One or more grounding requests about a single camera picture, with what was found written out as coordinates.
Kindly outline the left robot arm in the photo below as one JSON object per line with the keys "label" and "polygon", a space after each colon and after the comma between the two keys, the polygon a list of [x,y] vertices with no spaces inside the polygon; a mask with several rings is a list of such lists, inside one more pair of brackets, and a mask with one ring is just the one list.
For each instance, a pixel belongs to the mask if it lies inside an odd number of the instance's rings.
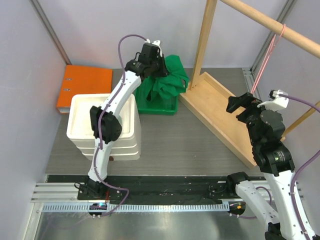
{"label": "left robot arm", "polygon": [[104,180],[108,175],[112,147],[122,133],[120,112],[123,106],[144,79],[169,75],[160,40],[146,40],[141,52],[123,67],[121,79],[109,97],[100,106],[92,106],[89,111],[95,147],[83,192],[97,200],[107,192],[108,186]]}

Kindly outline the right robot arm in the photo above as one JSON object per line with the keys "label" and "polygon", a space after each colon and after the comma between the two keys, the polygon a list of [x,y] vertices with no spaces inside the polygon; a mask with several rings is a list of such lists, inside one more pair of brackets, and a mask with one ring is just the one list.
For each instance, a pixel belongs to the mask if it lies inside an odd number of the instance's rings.
{"label": "right robot arm", "polygon": [[317,152],[299,169],[295,169],[293,157],[281,141],[285,125],[280,110],[290,100],[303,103],[316,111],[319,107],[305,100],[289,96],[281,90],[272,90],[269,101],[261,101],[252,93],[230,96],[226,111],[244,111],[236,116],[248,130],[253,159],[267,181],[276,209],[273,209],[244,172],[227,176],[226,193],[240,197],[264,226],[266,240],[318,240],[298,193],[297,178],[309,164],[319,157]]}

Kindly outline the pink wire hanger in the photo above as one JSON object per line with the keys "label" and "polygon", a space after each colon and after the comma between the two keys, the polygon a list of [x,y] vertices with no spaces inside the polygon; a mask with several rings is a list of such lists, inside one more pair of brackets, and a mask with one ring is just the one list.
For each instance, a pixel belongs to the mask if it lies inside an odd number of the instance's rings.
{"label": "pink wire hanger", "polygon": [[263,72],[264,72],[264,70],[265,70],[265,68],[266,68],[266,66],[268,64],[268,61],[269,61],[269,59],[270,59],[270,57],[271,57],[271,55],[273,53],[273,50],[275,49],[275,47],[278,44],[279,40],[282,38],[282,36],[283,36],[283,34],[285,32],[285,28],[286,28],[286,24],[284,23],[280,35],[278,37],[277,37],[276,34],[273,35],[273,37],[272,37],[272,39],[270,41],[270,44],[269,44],[269,46],[267,48],[267,51],[265,53],[265,56],[263,58],[262,64],[261,64],[261,66],[259,68],[257,77],[256,77],[256,79],[255,79],[255,81],[253,83],[252,88],[251,88],[251,91],[250,91],[251,94],[254,94],[256,89],[258,88],[258,84],[259,84],[259,81],[260,81],[260,79],[262,77],[262,74],[263,74]]}

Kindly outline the green t shirt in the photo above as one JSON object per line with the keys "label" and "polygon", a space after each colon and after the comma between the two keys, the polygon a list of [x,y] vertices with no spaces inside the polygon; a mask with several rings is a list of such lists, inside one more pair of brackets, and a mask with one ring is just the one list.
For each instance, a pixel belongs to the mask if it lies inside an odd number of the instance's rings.
{"label": "green t shirt", "polygon": [[156,97],[169,100],[185,93],[189,84],[189,77],[178,55],[165,57],[168,76],[149,76],[143,81],[146,100],[151,102]]}

